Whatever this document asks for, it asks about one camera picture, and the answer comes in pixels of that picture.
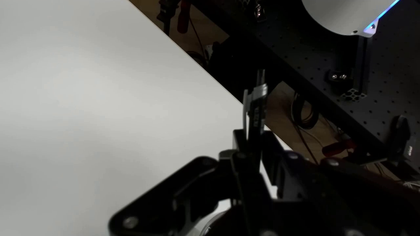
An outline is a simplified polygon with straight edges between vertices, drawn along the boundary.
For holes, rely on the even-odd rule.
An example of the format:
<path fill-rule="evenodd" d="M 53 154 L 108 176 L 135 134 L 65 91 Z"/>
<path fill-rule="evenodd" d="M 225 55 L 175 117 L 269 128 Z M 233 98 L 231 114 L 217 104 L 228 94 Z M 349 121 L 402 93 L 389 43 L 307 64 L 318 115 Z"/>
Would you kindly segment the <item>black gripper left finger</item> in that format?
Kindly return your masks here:
<path fill-rule="evenodd" d="M 258 193 L 259 133 L 234 129 L 233 148 L 198 155 L 135 197 L 107 222 L 108 236 L 185 236 L 220 200 L 246 208 Z"/>

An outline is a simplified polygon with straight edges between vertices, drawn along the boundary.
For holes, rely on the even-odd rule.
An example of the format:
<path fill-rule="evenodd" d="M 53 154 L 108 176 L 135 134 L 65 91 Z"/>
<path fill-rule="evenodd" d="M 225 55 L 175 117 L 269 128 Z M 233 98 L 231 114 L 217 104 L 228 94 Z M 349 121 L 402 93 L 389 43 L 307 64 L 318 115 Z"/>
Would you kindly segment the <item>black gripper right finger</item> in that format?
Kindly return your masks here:
<path fill-rule="evenodd" d="M 262 162 L 276 196 L 304 203 L 322 236 L 420 236 L 420 193 L 342 158 L 307 161 L 261 134 Z"/>

